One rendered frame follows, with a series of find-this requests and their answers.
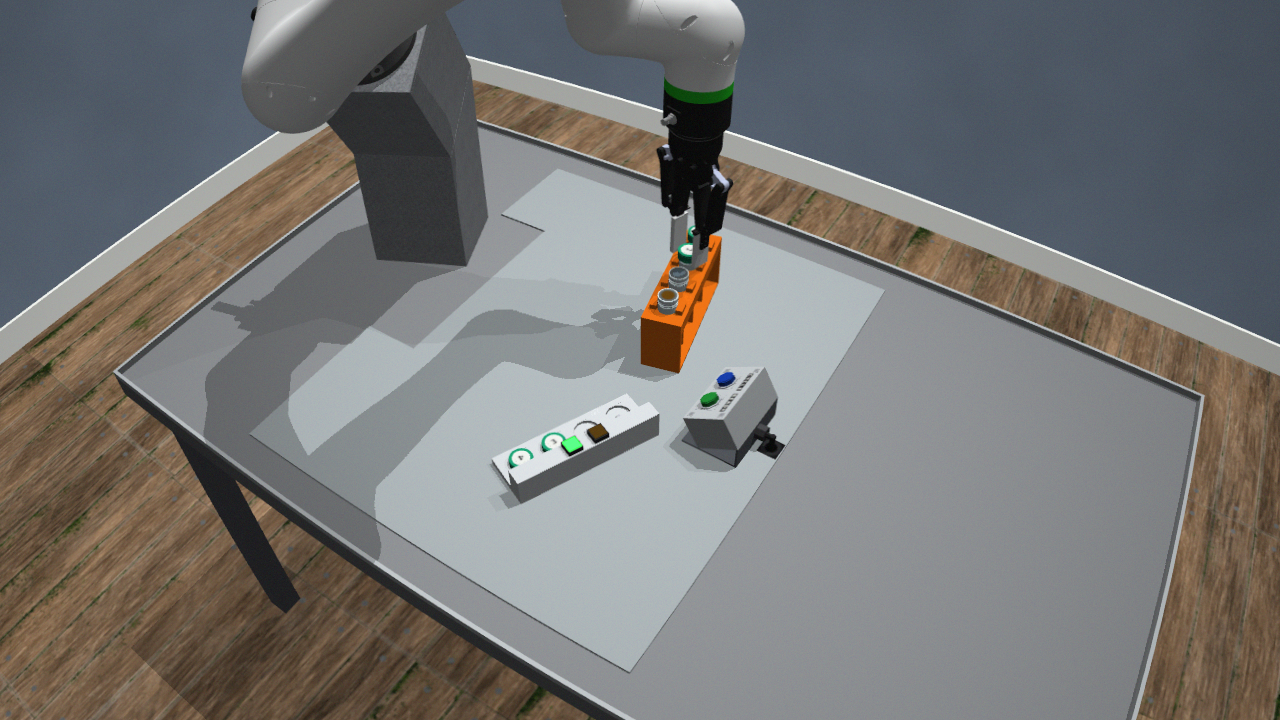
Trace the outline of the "light grey bench mat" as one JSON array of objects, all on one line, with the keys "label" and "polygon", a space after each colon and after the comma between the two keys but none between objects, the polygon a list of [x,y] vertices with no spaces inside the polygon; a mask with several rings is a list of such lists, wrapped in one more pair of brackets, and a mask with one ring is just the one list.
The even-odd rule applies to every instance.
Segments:
[{"label": "light grey bench mat", "polygon": [[[556,169],[500,214],[544,231],[415,348],[369,325],[250,436],[498,598],[631,673],[884,290],[722,227],[678,373],[641,364],[669,208]],[[765,366],[776,460],[682,442],[724,366]],[[492,457],[628,395],[659,436],[520,503]]]}]

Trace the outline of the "orange tube rack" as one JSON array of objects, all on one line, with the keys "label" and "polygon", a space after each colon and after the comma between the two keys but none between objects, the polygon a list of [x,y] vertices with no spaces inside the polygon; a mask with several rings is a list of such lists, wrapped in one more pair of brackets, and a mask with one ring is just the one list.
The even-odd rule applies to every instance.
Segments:
[{"label": "orange tube rack", "polygon": [[671,268],[678,266],[678,252],[675,252],[669,259],[663,273],[666,275],[660,277],[641,316],[643,365],[675,373],[678,373],[684,366],[692,340],[698,334],[703,316],[719,283],[721,243],[722,237],[710,234],[708,263],[689,272],[689,284],[686,291],[678,292],[678,306],[675,314],[666,315],[657,310],[657,297],[660,290],[669,288],[668,274]]}]

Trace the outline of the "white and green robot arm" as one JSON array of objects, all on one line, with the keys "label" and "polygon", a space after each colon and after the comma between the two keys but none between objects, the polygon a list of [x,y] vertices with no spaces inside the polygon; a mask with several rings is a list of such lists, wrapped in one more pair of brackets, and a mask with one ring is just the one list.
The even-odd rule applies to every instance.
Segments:
[{"label": "white and green robot arm", "polygon": [[[462,1],[259,0],[241,76],[244,102],[276,132],[315,129],[357,85],[399,68],[417,31]],[[745,36],[742,15],[731,0],[561,4],[571,37],[588,53],[664,67],[662,126],[692,138],[730,128]]]}]

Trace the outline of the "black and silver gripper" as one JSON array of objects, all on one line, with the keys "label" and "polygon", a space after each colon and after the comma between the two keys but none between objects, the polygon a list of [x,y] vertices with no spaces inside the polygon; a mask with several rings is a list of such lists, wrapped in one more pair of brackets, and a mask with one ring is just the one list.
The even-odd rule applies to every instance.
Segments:
[{"label": "black and silver gripper", "polygon": [[709,238],[722,229],[728,192],[733,186],[733,181],[724,179],[719,172],[718,156],[722,146],[723,133],[692,138],[669,129],[668,143],[657,149],[660,161],[660,202],[663,208],[669,208],[671,214],[669,252],[677,252],[678,246],[686,243],[689,223],[686,210],[690,209],[689,196],[692,191],[695,229],[691,231],[691,266],[694,269],[708,263]]}]

